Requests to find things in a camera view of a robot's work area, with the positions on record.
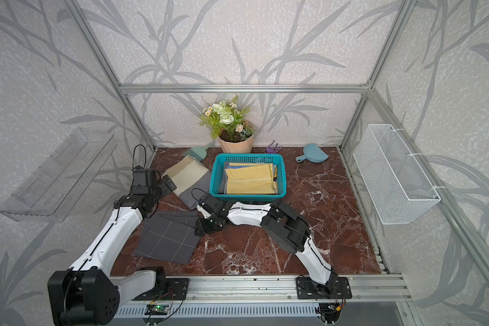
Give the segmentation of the teal plastic basket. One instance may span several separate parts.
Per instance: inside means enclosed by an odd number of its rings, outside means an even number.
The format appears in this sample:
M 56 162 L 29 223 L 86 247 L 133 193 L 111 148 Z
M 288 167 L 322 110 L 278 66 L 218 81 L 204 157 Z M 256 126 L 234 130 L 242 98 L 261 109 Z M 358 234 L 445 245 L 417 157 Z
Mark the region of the teal plastic basket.
M 242 163 L 273 163 L 277 167 L 277 186 L 278 194 L 275 195 L 238 195 L 238 194 L 219 194 L 220 181 L 225 162 Z M 287 194 L 287 178 L 283 157 L 279 154 L 267 153 L 221 153 L 215 159 L 211 183 L 210 194 L 220 200 L 236 200 L 240 202 L 272 202 L 278 198 L 283 198 Z

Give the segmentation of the dark grey checked pillowcase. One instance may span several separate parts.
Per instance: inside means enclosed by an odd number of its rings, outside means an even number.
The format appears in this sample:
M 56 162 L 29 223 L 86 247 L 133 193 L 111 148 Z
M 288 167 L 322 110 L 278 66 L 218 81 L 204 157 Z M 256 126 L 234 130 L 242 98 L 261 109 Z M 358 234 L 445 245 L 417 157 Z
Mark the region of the dark grey checked pillowcase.
M 188 264 L 201 237 L 195 235 L 198 213 L 157 211 L 143 221 L 143 230 L 133 254 L 175 264 Z

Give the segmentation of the pale yellow zigzag pillowcase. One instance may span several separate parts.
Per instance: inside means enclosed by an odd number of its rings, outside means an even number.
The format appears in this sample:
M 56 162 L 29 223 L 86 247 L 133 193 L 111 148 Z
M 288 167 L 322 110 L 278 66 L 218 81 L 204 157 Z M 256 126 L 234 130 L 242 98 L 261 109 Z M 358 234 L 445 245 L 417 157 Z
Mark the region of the pale yellow zigzag pillowcase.
M 278 194 L 277 167 L 273 163 L 229 162 L 226 194 Z

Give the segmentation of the plain grey pillowcase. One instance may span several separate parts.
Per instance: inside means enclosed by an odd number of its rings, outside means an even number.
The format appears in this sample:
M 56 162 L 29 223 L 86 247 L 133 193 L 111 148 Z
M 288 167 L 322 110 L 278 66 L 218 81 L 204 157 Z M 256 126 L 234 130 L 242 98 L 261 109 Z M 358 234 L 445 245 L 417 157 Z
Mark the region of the plain grey pillowcase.
M 228 182 L 226 169 L 229 167 L 229 165 L 230 165 L 229 162 L 224 163 L 224 168 L 222 171 L 222 177 L 221 177 L 221 181 L 220 181 L 220 187 L 218 189 L 219 194 L 226 194 L 226 187 L 227 187 L 227 182 Z

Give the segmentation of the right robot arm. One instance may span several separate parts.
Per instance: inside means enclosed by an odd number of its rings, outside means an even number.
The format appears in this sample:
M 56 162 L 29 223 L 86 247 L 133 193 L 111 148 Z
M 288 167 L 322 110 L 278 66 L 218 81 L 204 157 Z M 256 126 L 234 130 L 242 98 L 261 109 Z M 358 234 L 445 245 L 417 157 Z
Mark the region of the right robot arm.
M 195 235 L 204 236 L 229 225 L 262 228 L 280 248 L 296 255 L 314 284 L 330 288 L 335 284 L 333 268 L 319 253 L 306 220 L 282 199 L 264 205 L 222 201 L 210 194 L 197 204 L 202 217 L 196 221 Z

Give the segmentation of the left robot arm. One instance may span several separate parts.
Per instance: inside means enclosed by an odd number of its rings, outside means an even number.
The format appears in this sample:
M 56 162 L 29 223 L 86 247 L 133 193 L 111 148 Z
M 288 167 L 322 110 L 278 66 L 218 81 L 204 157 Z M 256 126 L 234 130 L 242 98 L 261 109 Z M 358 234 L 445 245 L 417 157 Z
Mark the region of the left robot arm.
M 162 268 L 148 268 L 118 281 L 110 279 L 116 258 L 143 220 L 156 211 L 160 199 L 176 189 L 155 169 L 133 168 L 128 194 L 115 201 L 107 224 L 84 253 L 48 281 L 55 325 L 107 325 L 118 308 L 167 282 Z

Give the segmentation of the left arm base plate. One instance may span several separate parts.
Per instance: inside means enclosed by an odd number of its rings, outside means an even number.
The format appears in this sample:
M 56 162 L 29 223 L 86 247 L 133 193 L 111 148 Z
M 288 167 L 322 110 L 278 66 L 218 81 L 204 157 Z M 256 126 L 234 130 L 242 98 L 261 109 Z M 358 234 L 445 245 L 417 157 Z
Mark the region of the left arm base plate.
M 189 285 L 189 278 L 167 278 L 164 285 L 156 286 L 155 288 L 142 293 L 133 301 L 152 301 L 152 300 L 179 300 L 186 299 Z

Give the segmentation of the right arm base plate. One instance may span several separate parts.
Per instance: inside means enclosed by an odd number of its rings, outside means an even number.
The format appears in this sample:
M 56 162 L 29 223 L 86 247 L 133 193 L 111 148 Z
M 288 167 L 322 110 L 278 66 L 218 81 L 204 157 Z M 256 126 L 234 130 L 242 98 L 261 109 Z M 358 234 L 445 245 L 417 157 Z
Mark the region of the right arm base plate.
M 302 275 L 296 278 L 297 298 L 300 300 L 329 299 L 349 300 L 353 297 L 349 279 L 330 274 L 325 285 L 314 282 L 310 277 Z

